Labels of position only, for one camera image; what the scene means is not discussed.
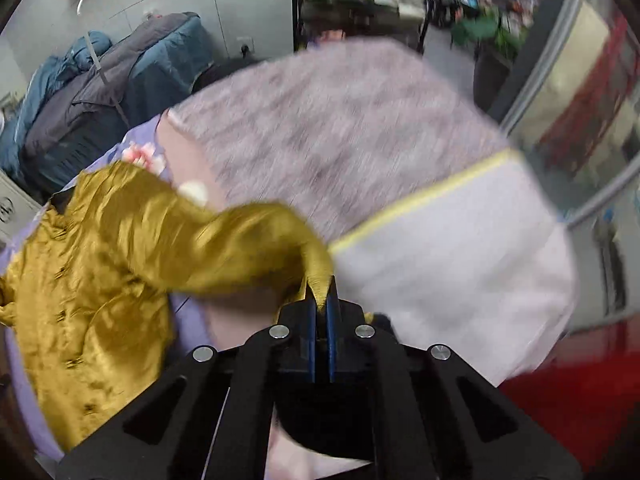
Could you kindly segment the gold satin jacket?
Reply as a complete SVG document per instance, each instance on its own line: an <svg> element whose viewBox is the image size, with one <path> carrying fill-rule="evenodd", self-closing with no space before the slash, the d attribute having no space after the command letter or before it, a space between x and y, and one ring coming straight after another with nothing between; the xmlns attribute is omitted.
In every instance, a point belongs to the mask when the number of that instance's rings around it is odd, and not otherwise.
<svg viewBox="0 0 640 480"><path fill-rule="evenodd" d="M175 338L169 296L263 287L280 304L326 300L332 260L290 208L215 212L155 174L114 162L49 206L1 279L14 331L55 442L78 445L157 380Z"/></svg>

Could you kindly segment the blue grey clothes pile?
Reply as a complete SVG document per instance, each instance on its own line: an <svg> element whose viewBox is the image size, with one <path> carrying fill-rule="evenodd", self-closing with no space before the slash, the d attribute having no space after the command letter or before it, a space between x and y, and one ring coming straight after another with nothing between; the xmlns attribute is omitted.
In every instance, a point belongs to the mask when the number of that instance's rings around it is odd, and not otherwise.
<svg viewBox="0 0 640 480"><path fill-rule="evenodd" d="M119 42L77 39L36 70L1 133L1 168L43 202L127 131L190 96L214 62L214 44L193 12L150 18Z"/></svg>

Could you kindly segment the pink grey white quilt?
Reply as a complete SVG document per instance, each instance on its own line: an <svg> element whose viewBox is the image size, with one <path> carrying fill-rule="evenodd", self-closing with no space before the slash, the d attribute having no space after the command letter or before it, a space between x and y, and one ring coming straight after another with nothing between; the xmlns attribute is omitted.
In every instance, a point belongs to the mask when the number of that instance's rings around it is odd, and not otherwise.
<svg viewBox="0 0 640 480"><path fill-rule="evenodd" d="M359 304L364 363L329 382L281 367L270 289L191 296L213 359L186 435L209 479L577 479L575 457L500 392L576 306L564 224L521 154L416 54L352 39L240 70L168 108L204 158L212 211L278 203Z"/></svg>

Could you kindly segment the purple floral bed sheet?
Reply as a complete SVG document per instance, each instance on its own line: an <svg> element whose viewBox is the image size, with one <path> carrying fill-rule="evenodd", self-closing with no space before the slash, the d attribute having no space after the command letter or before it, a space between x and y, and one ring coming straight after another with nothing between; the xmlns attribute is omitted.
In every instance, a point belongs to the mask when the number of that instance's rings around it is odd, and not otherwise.
<svg viewBox="0 0 640 480"><path fill-rule="evenodd" d="M153 158L163 159L163 162L156 167L163 180L179 188L186 182L198 181L206 188L210 188L213 184L213 178L205 168L204 158L196 154L191 142L174 128L170 122L170 114L167 112L130 129L119 143L84 170L85 172L99 170L112 162L124 159L136 146L145 145L149 145L146 151ZM179 351L192 349L199 344L211 344L214 341L208 332L206 304L203 300L173 294L169 297L169 304L174 310L177 321ZM34 454L38 456L40 462L55 465L62 460L64 451L55 440L38 406L14 333L6 328L3 336L6 341L6 355L16 411L20 414L25 427L29 445L34 449Z"/></svg>

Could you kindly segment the white bedside machine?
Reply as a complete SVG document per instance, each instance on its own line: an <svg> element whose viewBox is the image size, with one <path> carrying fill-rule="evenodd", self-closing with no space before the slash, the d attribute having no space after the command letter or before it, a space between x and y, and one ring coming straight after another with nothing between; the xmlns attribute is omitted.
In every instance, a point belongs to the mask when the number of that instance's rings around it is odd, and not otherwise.
<svg viewBox="0 0 640 480"><path fill-rule="evenodd" d="M40 205L0 170L0 238L6 247L35 218Z"/></svg>

